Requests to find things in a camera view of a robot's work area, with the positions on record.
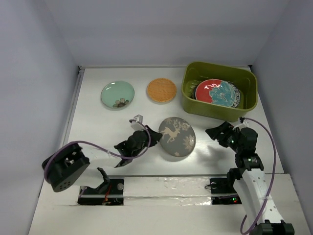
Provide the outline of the dark teal blossom plate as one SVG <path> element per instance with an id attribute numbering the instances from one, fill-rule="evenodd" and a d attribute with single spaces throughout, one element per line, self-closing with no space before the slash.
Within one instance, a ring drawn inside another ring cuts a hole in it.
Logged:
<path id="1" fill-rule="evenodd" d="M 196 90 L 197 90 L 197 85 L 192 90 L 192 99 L 196 99 Z"/>

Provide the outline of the grey deer plate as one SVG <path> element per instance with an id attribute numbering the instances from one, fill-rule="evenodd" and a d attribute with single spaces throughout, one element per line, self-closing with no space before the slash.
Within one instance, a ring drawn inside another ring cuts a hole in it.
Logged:
<path id="1" fill-rule="evenodd" d="M 162 134 L 161 157 L 168 162 L 178 162 L 189 157 L 196 146 L 193 127 L 180 117 L 168 117 L 158 128 Z"/>

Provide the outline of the mint green flower plate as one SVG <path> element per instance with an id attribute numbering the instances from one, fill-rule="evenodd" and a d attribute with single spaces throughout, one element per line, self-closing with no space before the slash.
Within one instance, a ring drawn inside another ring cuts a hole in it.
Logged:
<path id="1" fill-rule="evenodd" d="M 135 96 L 134 87 L 126 81 L 114 81 L 107 84 L 101 94 L 102 103 L 112 109 L 120 109 L 129 105 Z"/>

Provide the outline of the red and teal plate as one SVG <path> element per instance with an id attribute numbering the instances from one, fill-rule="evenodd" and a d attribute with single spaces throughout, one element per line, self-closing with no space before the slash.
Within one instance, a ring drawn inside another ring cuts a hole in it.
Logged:
<path id="1" fill-rule="evenodd" d="M 220 79 L 208 79 L 197 86 L 196 100 L 232 107 L 235 100 L 235 93 L 230 82 Z"/>

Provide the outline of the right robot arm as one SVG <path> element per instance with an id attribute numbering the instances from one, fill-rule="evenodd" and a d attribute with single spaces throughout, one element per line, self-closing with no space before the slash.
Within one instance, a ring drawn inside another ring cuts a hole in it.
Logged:
<path id="1" fill-rule="evenodd" d="M 219 145 L 235 152 L 236 167 L 229 170 L 225 180 L 226 188 L 239 196 L 250 227 L 243 235 L 293 235 L 294 227 L 284 221 L 270 194 L 273 181 L 265 181 L 263 163 L 256 153 L 258 134 L 249 127 L 240 128 L 229 122 L 206 129 L 207 135 Z"/>

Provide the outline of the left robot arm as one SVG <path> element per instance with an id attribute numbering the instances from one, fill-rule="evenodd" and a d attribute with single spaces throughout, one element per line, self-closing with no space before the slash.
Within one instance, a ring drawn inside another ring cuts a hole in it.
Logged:
<path id="1" fill-rule="evenodd" d="M 120 162 L 116 168 L 130 164 L 145 154 L 148 148 L 157 145 L 162 138 L 161 133 L 140 122 L 138 124 L 141 126 L 140 130 L 134 131 L 127 140 L 114 146 L 118 154 L 88 141 L 72 141 L 64 145 L 43 161 L 44 179 L 54 192 L 62 192 L 71 187 L 90 165 L 90 160 L 84 155 L 80 144 L 95 147 L 108 155 L 118 157 Z"/>

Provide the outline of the blue floral rim plate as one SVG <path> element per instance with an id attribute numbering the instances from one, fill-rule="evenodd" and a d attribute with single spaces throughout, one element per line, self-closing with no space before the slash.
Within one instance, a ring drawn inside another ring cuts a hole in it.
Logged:
<path id="1" fill-rule="evenodd" d="M 232 86 L 234 93 L 235 93 L 235 100 L 234 100 L 232 107 L 236 108 L 241 102 L 241 93 L 240 93 L 240 90 L 234 84 L 230 83 L 230 85 Z"/>

